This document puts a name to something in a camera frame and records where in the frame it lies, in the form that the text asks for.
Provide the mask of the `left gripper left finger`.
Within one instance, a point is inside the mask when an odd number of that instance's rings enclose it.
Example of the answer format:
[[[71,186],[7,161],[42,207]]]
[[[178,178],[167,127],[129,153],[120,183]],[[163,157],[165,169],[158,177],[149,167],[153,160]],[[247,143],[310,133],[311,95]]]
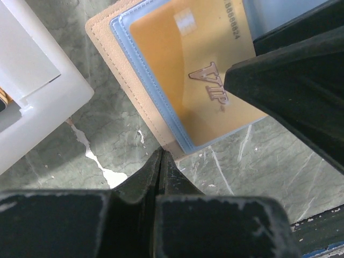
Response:
[[[161,150],[114,189],[1,192],[1,257],[152,257]]]

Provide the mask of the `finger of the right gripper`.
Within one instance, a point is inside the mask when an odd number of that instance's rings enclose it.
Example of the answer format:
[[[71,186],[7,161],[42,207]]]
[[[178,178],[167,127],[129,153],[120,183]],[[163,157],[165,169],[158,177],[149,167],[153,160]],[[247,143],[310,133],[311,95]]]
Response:
[[[343,171],[343,27],[233,65],[224,87]]]
[[[253,41],[263,55],[343,26],[343,1],[326,1]]]

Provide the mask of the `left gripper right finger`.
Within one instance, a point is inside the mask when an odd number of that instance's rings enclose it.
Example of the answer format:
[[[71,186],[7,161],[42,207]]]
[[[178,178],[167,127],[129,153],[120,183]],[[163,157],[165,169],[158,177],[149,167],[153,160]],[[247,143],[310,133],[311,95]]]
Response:
[[[288,217],[276,200],[207,196],[161,157],[156,198],[156,257],[300,257]]]

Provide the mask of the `gold VIP card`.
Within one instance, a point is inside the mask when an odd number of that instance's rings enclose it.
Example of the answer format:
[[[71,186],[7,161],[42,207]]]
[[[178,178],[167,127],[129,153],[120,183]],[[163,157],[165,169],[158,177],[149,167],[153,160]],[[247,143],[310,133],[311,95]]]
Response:
[[[193,147],[265,117],[224,88],[255,57],[242,1],[152,1],[129,31]]]

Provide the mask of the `white card tray box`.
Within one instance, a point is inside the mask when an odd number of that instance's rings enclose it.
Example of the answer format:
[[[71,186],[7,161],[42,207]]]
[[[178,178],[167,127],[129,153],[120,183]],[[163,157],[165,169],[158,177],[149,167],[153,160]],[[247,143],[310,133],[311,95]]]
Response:
[[[6,171],[94,91],[25,1],[1,1],[1,171]]]

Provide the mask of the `beige card holder wallet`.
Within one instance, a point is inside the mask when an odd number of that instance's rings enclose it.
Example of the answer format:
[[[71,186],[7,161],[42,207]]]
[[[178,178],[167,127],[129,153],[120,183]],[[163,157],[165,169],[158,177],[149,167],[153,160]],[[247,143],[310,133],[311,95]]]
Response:
[[[159,144],[174,158],[181,159],[246,126],[209,144],[191,145],[129,31],[129,26],[144,15],[149,2],[152,1],[117,1],[90,18],[85,30]]]

